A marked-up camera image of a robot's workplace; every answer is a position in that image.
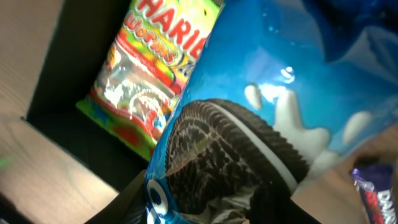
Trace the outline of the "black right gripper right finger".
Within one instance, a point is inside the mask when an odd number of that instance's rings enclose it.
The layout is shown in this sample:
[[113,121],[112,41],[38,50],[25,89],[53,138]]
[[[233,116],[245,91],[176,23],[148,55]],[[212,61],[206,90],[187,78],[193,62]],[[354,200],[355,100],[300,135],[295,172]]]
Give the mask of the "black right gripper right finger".
[[320,224],[288,192],[269,186],[260,186],[250,198],[248,220],[250,224]]

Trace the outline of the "dark green box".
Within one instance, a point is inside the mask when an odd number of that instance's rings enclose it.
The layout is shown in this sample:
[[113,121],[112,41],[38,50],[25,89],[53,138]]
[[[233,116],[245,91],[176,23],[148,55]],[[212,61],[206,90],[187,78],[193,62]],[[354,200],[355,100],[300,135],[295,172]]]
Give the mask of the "dark green box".
[[66,0],[25,120],[99,178],[122,191],[147,162],[89,119],[88,94],[121,27],[128,0]]

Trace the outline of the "green Haribo worms bag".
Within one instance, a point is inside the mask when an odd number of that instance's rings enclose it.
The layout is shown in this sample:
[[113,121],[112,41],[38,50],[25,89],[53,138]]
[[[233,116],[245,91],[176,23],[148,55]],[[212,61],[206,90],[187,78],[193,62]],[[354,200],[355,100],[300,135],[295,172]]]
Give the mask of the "green Haribo worms bag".
[[133,0],[77,108],[149,160],[220,9],[214,0]]

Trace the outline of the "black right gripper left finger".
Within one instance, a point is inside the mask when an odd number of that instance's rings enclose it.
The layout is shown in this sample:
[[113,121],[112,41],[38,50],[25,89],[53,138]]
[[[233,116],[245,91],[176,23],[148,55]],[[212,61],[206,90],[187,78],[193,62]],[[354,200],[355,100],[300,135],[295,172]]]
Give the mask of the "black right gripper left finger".
[[146,198],[142,170],[107,206],[85,224],[146,223]]

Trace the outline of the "blue Oreo cookie pack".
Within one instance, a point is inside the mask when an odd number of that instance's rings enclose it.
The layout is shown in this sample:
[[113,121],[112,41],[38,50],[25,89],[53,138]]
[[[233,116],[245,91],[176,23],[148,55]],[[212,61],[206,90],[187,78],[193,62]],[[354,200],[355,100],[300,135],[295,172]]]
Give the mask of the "blue Oreo cookie pack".
[[226,1],[146,170],[147,223],[249,223],[397,122],[397,0]]

